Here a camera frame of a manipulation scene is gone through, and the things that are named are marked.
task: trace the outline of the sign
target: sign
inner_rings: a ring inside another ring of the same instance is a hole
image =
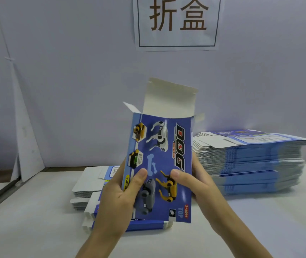
[[[133,0],[138,51],[214,50],[223,0]]]

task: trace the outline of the yellow label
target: yellow label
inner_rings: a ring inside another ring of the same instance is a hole
[[[125,188],[123,189],[123,191],[125,191],[128,188],[128,186],[129,186],[129,175],[125,177]]]

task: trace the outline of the person's right hand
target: person's right hand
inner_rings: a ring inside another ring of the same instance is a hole
[[[193,175],[181,172],[178,169],[171,171],[171,177],[177,183],[190,188],[194,192],[203,215],[207,218],[212,228],[219,233],[220,225],[225,222],[224,220],[233,211],[194,152]]]

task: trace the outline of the white robot dog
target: white robot dog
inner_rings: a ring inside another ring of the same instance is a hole
[[[153,127],[151,128],[151,131],[153,131],[153,129],[159,126],[159,132],[153,136],[151,136],[146,143],[150,142],[152,139],[156,139],[157,140],[157,144],[154,145],[153,147],[150,148],[150,151],[155,148],[155,147],[159,147],[161,151],[166,152],[168,149],[168,133],[167,133],[167,121],[158,121],[156,122]]]

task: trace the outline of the person's left hand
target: person's left hand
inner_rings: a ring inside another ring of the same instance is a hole
[[[136,195],[147,178],[147,170],[140,169],[123,192],[121,185],[124,169],[125,160],[104,186],[94,227],[94,230],[101,232],[103,236],[117,240],[129,226]]]

